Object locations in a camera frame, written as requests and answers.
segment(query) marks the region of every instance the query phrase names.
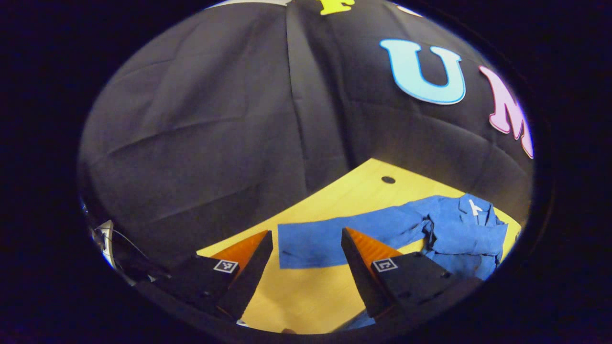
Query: wooden table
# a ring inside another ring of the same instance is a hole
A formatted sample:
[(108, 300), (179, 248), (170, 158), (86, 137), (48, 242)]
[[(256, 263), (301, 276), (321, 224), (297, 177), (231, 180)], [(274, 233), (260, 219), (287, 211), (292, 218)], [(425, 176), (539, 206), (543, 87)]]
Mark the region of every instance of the wooden table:
[[(387, 184), (381, 180), (383, 176), (391, 176), (396, 181)], [(271, 230), (274, 249), (242, 320), (250, 327), (265, 331), (280, 332), (288, 328), (298, 334), (328, 333), (365, 309), (349, 267), (345, 264), (313, 269), (280, 269), (278, 224), (353, 216), (433, 195), (460, 197), (464, 194), (419, 174), (370, 159), (289, 209), (201, 249), (198, 254), (212, 256), (259, 231)], [(521, 228), (499, 209), (495, 208), (495, 213), (509, 224), (504, 242), (505, 258)], [(404, 254), (416, 252), (423, 246), (424, 239), (398, 251)]]

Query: blue cloth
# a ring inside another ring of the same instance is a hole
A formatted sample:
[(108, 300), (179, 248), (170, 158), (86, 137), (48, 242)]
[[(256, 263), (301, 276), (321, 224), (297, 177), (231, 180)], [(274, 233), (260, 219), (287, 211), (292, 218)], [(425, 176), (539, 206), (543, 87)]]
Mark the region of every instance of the blue cloth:
[(496, 267), (495, 257), (487, 255), (445, 255), (424, 251), (425, 256), (459, 278), (478, 277), (486, 280)]
[(349, 227), (400, 248), (423, 239), (429, 222), (407, 207), (390, 207), (350, 217), (278, 225), (281, 269), (305, 269), (346, 264), (340, 246), (342, 228)]
[(395, 249), (427, 237), (423, 252), (450, 272), (465, 277), (488, 277), (492, 273), (501, 260), (507, 230), (507, 224), (497, 218), (493, 205), (485, 200), (470, 194), (459, 198), (432, 196), (351, 217), (279, 225), (281, 269), (346, 264), (340, 246), (344, 227)]

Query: yellow letter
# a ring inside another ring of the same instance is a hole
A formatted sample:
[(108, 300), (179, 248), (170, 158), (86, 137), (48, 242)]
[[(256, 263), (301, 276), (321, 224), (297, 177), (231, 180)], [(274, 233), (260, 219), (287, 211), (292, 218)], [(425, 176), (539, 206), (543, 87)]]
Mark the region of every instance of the yellow letter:
[(332, 13), (345, 12), (351, 10), (351, 6), (354, 5), (355, 0), (319, 0), (323, 4), (323, 10), (321, 11), (321, 15), (328, 15)]

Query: white label on shirt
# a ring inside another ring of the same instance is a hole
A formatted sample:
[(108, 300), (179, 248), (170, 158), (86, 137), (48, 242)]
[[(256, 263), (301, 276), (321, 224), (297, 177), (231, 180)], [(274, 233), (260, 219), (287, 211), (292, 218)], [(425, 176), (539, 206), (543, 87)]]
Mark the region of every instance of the white label on shirt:
[(474, 204), (473, 200), (468, 200), (470, 207), (472, 207), (472, 215), (478, 216), (478, 212), (482, 211), (482, 208)]

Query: letter cutout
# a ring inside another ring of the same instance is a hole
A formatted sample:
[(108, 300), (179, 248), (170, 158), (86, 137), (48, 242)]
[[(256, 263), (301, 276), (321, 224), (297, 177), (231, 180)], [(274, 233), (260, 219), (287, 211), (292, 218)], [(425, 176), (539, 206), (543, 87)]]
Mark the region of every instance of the letter cutout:
[(346, 12), (346, 11), (351, 10), (351, 6), (344, 6), (343, 4), (347, 4), (347, 5), (355, 4), (355, 0), (319, 0), (319, 1), (321, 1), (321, 4), (323, 5), (323, 10), (321, 11), (321, 15), (328, 15), (328, 14), (338, 13), (338, 12)]
[[(495, 110), (489, 116), (489, 123), (491, 123), (495, 129), (505, 134), (510, 133), (510, 128), (512, 127), (514, 140), (518, 140), (522, 129), (523, 136), (521, 138), (521, 145), (525, 153), (533, 159), (534, 148), (531, 142), (531, 133), (529, 132), (527, 120), (525, 119), (523, 110), (521, 110), (521, 106), (519, 106), (518, 101), (512, 98), (510, 91), (508, 91), (504, 82), (497, 74), (484, 66), (480, 66), (479, 69), (480, 72), (489, 79), (491, 90), (493, 91)], [(506, 111), (508, 118), (510, 118), (510, 124), (506, 118)]]
[(440, 47), (430, 48), (432, 53), (442, 59), (448, 78), (446, 85), (438, 86), (423, 77), (417, 55), (421, 50), (420, 45), (408, 40), (384, 39), (380, 41), (380, 46), (389, 52), (393, 78), (405, 93), (424, 102), (440, 105), (461, 102), (465, 96), (465, 80), (459, 66), (461, 56), (456, 53)]

